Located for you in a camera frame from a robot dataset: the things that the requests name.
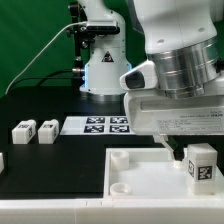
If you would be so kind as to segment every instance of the black surface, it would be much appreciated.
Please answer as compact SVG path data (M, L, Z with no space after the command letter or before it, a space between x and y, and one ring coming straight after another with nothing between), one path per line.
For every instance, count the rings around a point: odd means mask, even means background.
M37 129L70 116L124 115L123 103L80 98L70 87L19 88L0 100L0 151L8 156L8 172L0 175L0 199L98 198L103 196L107 147L149 147L151 137L59 136L53 145L13 145L11 131L34 119Z

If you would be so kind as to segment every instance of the small white block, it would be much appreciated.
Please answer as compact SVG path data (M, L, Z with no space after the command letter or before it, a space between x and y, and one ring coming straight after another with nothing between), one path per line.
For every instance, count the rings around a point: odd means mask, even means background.
M187 185L194 194L215 193L217 151L209 144L188 146Z
M59 134L57 120L45 121L38 130L39 144L53 144Z
M13 144L28 144L36 134L36 122L34 120L21 121L12 130Z
M4 170L3 155L0 153L0 173Z

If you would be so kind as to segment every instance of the green wall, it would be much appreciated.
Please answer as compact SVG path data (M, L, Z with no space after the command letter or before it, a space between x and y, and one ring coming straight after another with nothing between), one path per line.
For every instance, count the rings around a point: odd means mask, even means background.
M45 44L71 22L67 6L70 0L1 0L0 1L0 97L10 81ZM127 22L127 58L133 64L144 60L144 37L132 30L125 0L105 0L105 4L120 13ZM220 35L223 23L218 24ZM223 35L220 48L224 46ZM23 75L43 77L53 71L71 68L74 50L72 38L62 34ZM36 81L24 82L34 85ZM46 84L69 85L69 81L49 81Z

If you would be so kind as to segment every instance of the black cable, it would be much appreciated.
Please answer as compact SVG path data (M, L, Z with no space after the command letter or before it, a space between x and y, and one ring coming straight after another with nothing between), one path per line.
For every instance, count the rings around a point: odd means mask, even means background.
M17 85L18 83L20 83L20 82L24 82L24 81L27 81L27 80L35 80L35 79L44 79L45 81L46 80L49 80L49 79L52 79L52 80L72 80L72 79L82 79L81 77L71 77L71 78L52 78L52 77L45 77L45 78L24 78L24 79L20 79L20 80L18 80L18 81L16 81L16 82L14 82L11 86L10 86L10 88L9 88L9 90L8 90L8 93L9 93L9 91L11 91L11 89L15 86L15 85Z
M48 80L49 77L53 77L53 76L56 76L56 75L59 75L62 73L72 73L72 69L62 69L62 70L53 72L53 73L47 75L46 77L42 78L42 80L40 82L38 82L36 86L40 87L45 81Z

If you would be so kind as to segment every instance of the white robot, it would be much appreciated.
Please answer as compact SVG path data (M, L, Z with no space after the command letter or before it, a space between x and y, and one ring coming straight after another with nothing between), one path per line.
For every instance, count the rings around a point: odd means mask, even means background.
M97 101L120 100L125 91L119 78L131 69L126 59L125 21L106 8L104 0L79 0L79 3L87 16L87 30L97 34L90 44L90 60L85 65L85 83L80 91ZM113 30L115 34L111 35L109 32Z
M139 135L223 135L224 77L209 0L129 0L148 60L120 78Z

